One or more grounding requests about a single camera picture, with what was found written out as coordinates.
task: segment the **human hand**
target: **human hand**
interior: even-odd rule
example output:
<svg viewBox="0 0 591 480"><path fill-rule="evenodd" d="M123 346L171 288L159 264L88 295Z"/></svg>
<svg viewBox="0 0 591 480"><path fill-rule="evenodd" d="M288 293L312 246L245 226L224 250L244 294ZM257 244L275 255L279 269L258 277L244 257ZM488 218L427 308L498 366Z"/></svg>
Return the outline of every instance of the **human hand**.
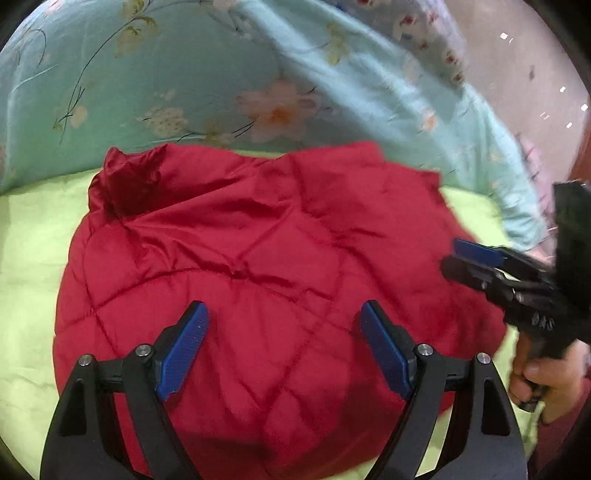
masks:
<svg viewBox="0 0 591 480"><path fill-rule="evenodd" d="M531 338L519 333L515 347L513 373L509 381L509 398L516 404L529 401L531 387L524 377L538 385L550 387L543 398L545 409L542 421L551 423L568 413L579 401L583 388L583 378L587 373L589 346L580 340L575 341L561 360L537 358L529 360Z"/></svg>

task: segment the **red jacket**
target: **red jacket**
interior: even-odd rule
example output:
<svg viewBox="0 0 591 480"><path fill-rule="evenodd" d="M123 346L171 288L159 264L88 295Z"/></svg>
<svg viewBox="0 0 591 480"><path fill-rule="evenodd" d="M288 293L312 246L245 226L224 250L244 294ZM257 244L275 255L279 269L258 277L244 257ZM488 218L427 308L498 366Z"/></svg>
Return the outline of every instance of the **red jacket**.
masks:
<svg viewBox="0 0 591 480"><path fill-rule="evenodd" d="M492 353L505 333L500 311L440 274L466 233L438 186L367 143L277 160L111 149L61 285L58 387L78 356L124 356L202 300L210 329L166 408L206 480L314 479L376 456L403 403L361 334L363 302L445 355Z"/></svg>

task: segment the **metal screw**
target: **metal screw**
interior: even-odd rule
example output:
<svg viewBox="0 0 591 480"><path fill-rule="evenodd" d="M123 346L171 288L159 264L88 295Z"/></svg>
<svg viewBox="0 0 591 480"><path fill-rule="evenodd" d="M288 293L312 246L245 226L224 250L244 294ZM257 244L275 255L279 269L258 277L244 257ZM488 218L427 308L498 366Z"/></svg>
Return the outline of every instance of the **metal screw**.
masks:
<svg viewBox="0 0 591 480"><path fill-rule="evenodd" d="M481 352L476 356L476 359L483 365L491 363L491 356L488 353Z"/></svg>
<svg viewBox="0 0 591 480"><path fill-rule="evenodd" d="M89 353L82 355L78 359L78 365L80 365L81 367L85 367L86 365L90 365L91 363L92 363L92 355Z"/></svg>
<svg viewBox="0 0 591 480"><path fill-rule="evenodd" d="M150 354L151 351L152 351L152 347L150 345L148 345L147 343L145 343L135 349L135 354L137 356L147 356Z"/></svg>
<svg viewBox="0 0 591 480"><path fill-rule="evenodd" d="M433 354L433 347L431 345L428 345L427 343L421 343L417 347L417 352L419 353L419 355L429 356Z"/></svg>

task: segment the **bed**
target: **bed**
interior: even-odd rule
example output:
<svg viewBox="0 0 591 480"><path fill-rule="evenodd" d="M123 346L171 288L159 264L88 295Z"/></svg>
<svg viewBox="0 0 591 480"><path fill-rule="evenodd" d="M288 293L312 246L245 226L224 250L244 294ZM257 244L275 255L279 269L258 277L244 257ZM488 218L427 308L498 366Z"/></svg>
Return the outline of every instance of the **bed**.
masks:
<svg viewBox="0 0 591 480"><path fill-rule="evenodd" d="M86 192L95 173L42 181L0 197L0 436L35 478L58 398L51 358L56 295L70 240L87 212ZM441 191L460 223L478 241L508 243L499 209L490 199L452 187ZM505 380L516 335L509 330L495 357ZM531 449L535 422L531 415L515 411ZM447 420L444 414L437 424L422 471L437 461ZM371 465L368 462L338 477L362 479Z"/></svg>
<svg viewBox="0 0 591 480"><path fill-rule="evenodd" d="M57 402L56 295L111 146L273 156L260 152L371 139L389 161L441 172L482 243L526 251L542 240L521 149L465 83L465 60L441 1L43 2L0 51L0 437L16 459L38 478ZM505 379L515 339L510 330L495 358ZM531 448L535 422L516 415Z"/></svg>

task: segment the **floral comforter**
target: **floral comforter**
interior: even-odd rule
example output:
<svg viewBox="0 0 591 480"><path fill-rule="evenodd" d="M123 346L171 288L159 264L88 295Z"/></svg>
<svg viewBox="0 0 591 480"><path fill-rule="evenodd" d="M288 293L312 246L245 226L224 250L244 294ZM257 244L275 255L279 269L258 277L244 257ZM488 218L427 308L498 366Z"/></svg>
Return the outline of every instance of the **floral comforter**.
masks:
<svg viewBox="0 0 591 480"><path fill-rule="evenodd" d="M522 152L441 0L47 0L0 52L0 192L161 142L378 142L543 236Z"/></svg>

